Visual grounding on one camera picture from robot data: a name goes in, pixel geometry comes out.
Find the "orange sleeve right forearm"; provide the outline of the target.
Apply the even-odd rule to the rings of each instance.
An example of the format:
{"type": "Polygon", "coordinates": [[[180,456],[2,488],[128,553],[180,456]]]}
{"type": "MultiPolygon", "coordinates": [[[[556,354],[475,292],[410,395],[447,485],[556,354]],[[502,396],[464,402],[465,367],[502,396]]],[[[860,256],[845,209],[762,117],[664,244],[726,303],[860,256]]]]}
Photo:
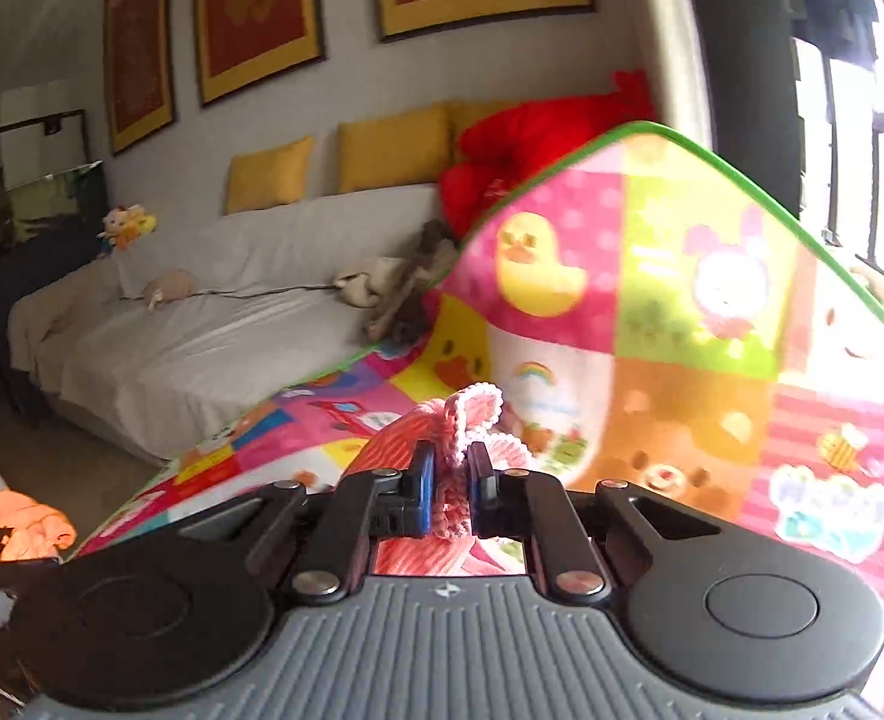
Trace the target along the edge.
{"type": "Polygon", "coordinates": [[[56,557],[78,538],[70,519],[14,491],[0,493],[0,561],[56,557]]]}

